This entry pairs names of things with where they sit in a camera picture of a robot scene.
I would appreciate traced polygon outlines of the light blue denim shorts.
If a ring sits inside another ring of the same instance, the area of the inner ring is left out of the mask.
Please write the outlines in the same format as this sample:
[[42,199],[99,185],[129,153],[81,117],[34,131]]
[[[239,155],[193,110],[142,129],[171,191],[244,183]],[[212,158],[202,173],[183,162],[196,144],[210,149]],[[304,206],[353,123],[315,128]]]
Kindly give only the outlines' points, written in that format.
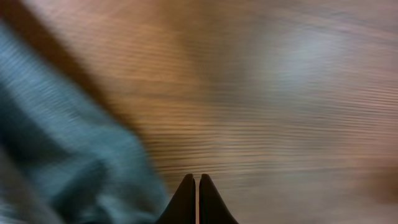
[[1,222],[154,223],[169,201],[137,136],[1,24]]

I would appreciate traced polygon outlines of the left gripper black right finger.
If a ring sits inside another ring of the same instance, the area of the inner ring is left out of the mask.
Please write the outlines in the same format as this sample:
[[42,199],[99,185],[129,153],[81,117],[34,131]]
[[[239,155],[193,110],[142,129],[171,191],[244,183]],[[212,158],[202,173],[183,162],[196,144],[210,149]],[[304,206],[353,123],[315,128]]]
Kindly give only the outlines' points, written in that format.
[[201,175],[199,184],[199,222],[200,224],[238,224],[208,174]]

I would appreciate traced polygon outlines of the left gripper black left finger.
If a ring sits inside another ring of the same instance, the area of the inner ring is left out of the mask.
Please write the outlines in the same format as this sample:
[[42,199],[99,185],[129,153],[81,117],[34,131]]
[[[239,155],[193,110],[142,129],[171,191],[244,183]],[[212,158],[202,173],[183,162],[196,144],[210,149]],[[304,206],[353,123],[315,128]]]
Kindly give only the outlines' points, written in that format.
[[155,224],[195,224],[195,187],[193,174],[187,174]]

